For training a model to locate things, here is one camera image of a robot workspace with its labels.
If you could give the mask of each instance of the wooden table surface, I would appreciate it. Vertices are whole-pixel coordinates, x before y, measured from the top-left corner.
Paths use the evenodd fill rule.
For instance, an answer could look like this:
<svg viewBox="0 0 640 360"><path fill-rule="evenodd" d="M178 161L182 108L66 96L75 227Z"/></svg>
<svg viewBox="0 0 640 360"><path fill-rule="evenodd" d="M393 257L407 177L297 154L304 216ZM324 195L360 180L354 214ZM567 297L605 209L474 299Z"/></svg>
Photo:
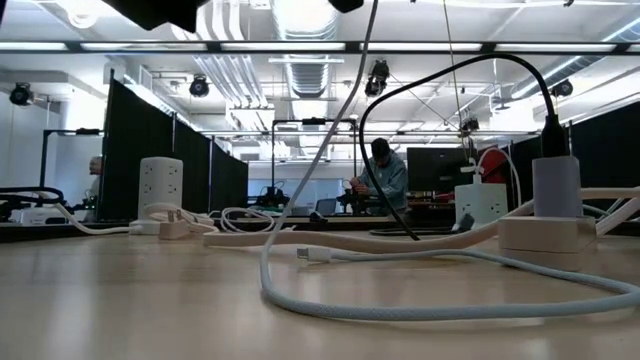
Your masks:
<svg viewBox="0 0 640 360"><path fill-rule="evenodd" d="M495 241L481 246L495 251ZM298 267L276 286L334 304L557 302L607 293L492 263L438 259ZM371 323L264 302L259 249L92 237L0 245L0 359L637 359L640 315ZM606 238L588 272L640 284L640 239Z"/></svg>

